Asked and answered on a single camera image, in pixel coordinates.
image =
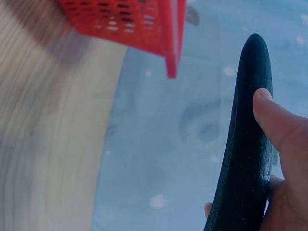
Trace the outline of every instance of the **white spot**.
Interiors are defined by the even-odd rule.
[[[226,76],[234,76],[235,75],[235,69],[231,66],[227,66],[223,69],[223,72]]]
[[[217,156],[215,156],[215,155],[211,156],[211,161],[213,163],[217,163],[217,161],[218,161]]]
[[[303,37],[301,37],[300,35],[296,37],[296,41],[299,45],[304,45],[305,40]]]
[[[160,209],[168,204],[168,199],[165,195],[158,194],[150,199],[150,207]]]
[[[304,25],[304,24],[308,25],[308,15],[301,14],[301,15],[300,15],[300,18],[301,18],[302,21],[303,21],[303,25]]]

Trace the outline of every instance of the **cucumber skin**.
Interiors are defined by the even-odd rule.
[[[272,145],[253,114],[259,88],[272,94],[263,38],[249,37],[241,53],[226,150],[204,231],[259,231],[270,184]]]

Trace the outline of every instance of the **blue surface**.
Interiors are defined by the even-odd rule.
[[[308,3],[190,0],[180,73],[129,49],[105,139],[92,231],[203,230],[214,197],[241,49],[267,42],[275,100],[308,116]],[[273,173],[282,176],[279,166]]]

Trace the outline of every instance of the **blurred object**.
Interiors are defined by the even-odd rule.
[[[41,45],[58,40],[72,30],[54,0],[0,0]]]
[[[200,16],[194,7],[186,6],[185,21],[187,23],[193,24],[194,26],[199,26]]]
[[[66,25],[51,1],[0,0],[1,231],[90,230],[126,48]]]
[[[177,76],[186,0],[58,1],[81,34],[161,55],[168,77]]]

